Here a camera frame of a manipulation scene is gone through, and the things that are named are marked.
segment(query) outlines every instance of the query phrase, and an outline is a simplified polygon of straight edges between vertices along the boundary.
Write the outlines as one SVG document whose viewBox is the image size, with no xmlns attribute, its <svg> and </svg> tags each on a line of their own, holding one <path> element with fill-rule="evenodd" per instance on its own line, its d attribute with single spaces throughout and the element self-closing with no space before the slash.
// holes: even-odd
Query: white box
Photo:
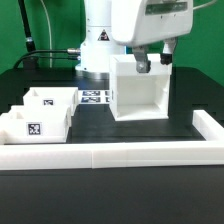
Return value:
<svg viewBox="0 0 224 224">
<path fill-rule="evenodd" d="M 0 127 L 0 145 L 5 144 L 5 132 L 2 127 Z"/>
<path fill-rule="evenodd" d="M 71 127 L 69 106 L 12 106 L 0 116 L 5 144 L 66 142 Z"/>
<path fill-rule="evenodd" d="M 71 115 L 76 110 L 78 101 L 77 87 L 31 87 L 23 97 L 25 106 L 42 105 L 68 105 L 71 107 Z"/>
<path fill-rule="evenodd" d="M 116 121 L 168 118 L 172 64 L 161 65 L 159 54 L 148 55 L 149 73 L 136 71 L 133 55 L 110 58 L 110 109 Z"/>
</svg>

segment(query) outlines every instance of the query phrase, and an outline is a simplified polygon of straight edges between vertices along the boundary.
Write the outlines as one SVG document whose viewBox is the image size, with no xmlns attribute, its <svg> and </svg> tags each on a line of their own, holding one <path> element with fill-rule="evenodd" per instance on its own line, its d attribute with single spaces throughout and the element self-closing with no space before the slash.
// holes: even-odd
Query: label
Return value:
<svg viewBox="0 0 224 224">
<path fill-rule="evenodd" d="M 100 97 L 82 97 L 82 103 L 100 103 Z"/>
<path fill-rule="evenodd" d="M 99 96 L 100 91 L 93 90 L 93 91 L 83 91 L 83 96 Z"/>
<path fill-rule="evenodd" d="M 45 106 L 47 106 L 47 105 L 53 106 L 54 105 L 54 100 L 53 99 L 44 99 L 43 100 L 43 105 L 45 105 Z"/>
<path fill-rule="evenodd" d="M 41 123 L 27 123 L 27 132 L 29 136 L 42 135 Z"/>
<path fill-rule="evenodd" d="M 106 30 L 103 30 L 102 33 L 100 34 L 98 41 L 110 41 Z"/>
</svg>

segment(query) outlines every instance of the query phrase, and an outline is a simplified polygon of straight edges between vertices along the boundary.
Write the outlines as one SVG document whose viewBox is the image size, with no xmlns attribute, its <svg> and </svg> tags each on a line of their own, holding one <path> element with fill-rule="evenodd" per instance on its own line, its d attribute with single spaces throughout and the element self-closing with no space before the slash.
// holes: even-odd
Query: black surface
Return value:
<svg viewBox="0 0 224 224">
<path fill-rule="evenodd" d="M 69 70 L 9 70 L 0 76 L 0 111 L 22 104 L 31 86 L 100 90 L 108 82 L 75 78 Z M 108 106 L 81 105 L 71 141 L 201 139 L 191 126 L 192 110 L 205 109 L 222 124 L 223 96 L 223 87 L 200 71 L 177 68 L 169 120 L 116 123 Z M 223 166 L 1 171 L 0 223 L 222 224 L 223 186 Z"/>
</svg>

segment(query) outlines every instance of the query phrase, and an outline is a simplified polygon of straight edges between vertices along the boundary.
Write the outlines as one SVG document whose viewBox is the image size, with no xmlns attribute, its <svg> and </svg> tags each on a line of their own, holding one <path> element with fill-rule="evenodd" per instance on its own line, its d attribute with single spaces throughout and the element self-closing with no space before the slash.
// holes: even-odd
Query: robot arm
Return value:
<svg viewBox="0 0 224 224">
<path fill-rule="evenodd" d="M 177 37 L 191 31 L 193 0 L 112 0 L 112 36 L 133 48 L 137 71 L 147 73 L 146 45 L 164 41 L 161 63 L 172 63 Z"/>
</svg>

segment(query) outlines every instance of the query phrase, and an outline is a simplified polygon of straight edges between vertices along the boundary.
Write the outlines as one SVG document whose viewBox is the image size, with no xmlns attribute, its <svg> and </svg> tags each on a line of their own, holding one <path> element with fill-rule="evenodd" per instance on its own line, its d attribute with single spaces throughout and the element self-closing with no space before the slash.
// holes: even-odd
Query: green background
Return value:
<svg viewBox="0 0 224 224">
<path fill-rule="evenodd" d="M 195 5 L 209 0 L 195 0 Z M 25 0 L 32 36 L 37 49 L 49 49 L 48 26 L 39 0 Z M 48 8 L 54 49 L 79 47 L 85 37 L 84 0 L 45 0 Z M 0 3 L 0 74 L 12 68 L 26 53 L 25 38 L 17 0 Z M 160 50 L 162 43 L 151 47 Z M 72 67 L 75 62 L 55 61 L 54 67 Z M 194 12 L 194 26 L 189 35 L 179 38 L 175 66 L 193 67 L 224 85 L 224 1 Z M 41 62 L 49 66 L 49 61 Z"/>
</svg>

